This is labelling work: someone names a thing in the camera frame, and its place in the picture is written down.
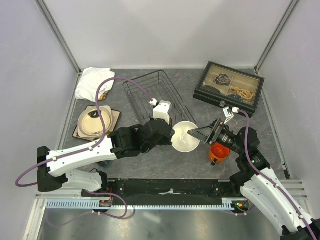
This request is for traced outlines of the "white ceramic bowl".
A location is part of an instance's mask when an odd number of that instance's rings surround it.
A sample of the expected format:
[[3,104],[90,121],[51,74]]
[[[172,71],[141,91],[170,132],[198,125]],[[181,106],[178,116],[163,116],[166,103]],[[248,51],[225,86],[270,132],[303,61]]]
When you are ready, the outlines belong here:
[[190,121],[181,121],[172,129],[174,135],[171,138],[172,147],[181,152],[189,153],[194,151],[200,144],[200,140],[188,134],[189,130],[197,129],[197,125]]

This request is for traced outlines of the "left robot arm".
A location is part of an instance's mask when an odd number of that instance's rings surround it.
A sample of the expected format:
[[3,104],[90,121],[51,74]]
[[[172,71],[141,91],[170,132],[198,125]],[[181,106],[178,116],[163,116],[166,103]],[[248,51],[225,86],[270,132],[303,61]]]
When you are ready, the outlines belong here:
[[104,138],[64,150],[37,149],[37,188],[53,192],[62,187],[81,187],[99,197],[110,191],[106,175],[89,174],[77,169],[93,163],[114,161],[147,154],[156,146],[169,146],[175,134],[172,124],[151,119],[146,124],[121,127]]

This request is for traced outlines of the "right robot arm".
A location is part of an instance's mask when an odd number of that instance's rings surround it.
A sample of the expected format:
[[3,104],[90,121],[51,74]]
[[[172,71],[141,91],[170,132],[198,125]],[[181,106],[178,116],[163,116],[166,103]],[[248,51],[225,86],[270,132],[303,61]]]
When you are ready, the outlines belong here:
[[221,119],[187,132],[203,143],[220,145],[239,156],[239,172],[230,177],[229,191],[243,196],[271,222],[282,240],[318,240],[320,221],[312,217],[285,189],[258,149],[257,131],[249,126],[234,134]]

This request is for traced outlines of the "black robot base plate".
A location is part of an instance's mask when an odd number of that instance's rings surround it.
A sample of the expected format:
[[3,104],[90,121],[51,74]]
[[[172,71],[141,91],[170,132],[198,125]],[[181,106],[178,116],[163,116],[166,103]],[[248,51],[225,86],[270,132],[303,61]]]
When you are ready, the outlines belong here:
[[229,180],[216,179],[109,179],[97,191],[122,197],[127,205],[218,205],[223,198],[240,199],[240,189]]

